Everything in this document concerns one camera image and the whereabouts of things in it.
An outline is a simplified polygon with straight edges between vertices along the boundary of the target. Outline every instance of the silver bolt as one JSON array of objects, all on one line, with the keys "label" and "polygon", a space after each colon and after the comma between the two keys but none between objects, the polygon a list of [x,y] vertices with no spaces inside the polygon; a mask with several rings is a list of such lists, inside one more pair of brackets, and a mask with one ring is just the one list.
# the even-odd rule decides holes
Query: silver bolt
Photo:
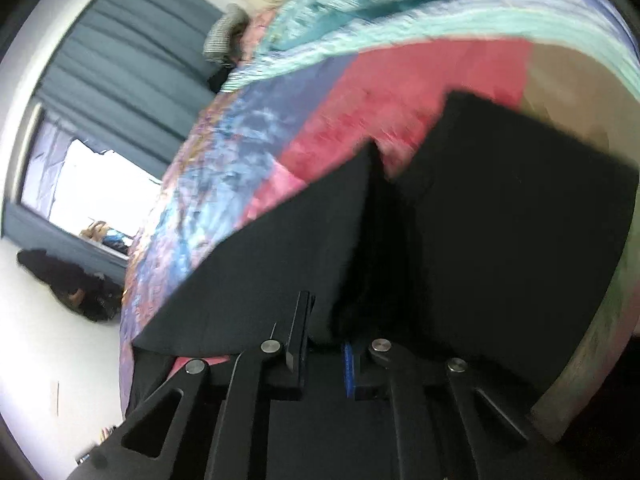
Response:
[{"label": "silver bolt", "polygon": [[371,347],[376,352],[388,352],[391,349],[391,341],[389,339],[376,339],[371,343]]},{"label": "silver bolt", "polygon": [[206,365],[206,362],[200,359],[192,359],[186,364],[185,369],[189,375],[197,375],[204,370]]},{"label": "silver bolt", "polygon": [[275,339],[267,339],[267,341],[263,341],[260,345],[260,350],[265,354],[275,354],[280,350],[280,342]]},{"label": "silver bolt", "polygon": [[453,357],[447,361],[447,368],[455,373],[466,371],[466,367],[466,361],[464,359],[460,359],[459,357]]}]

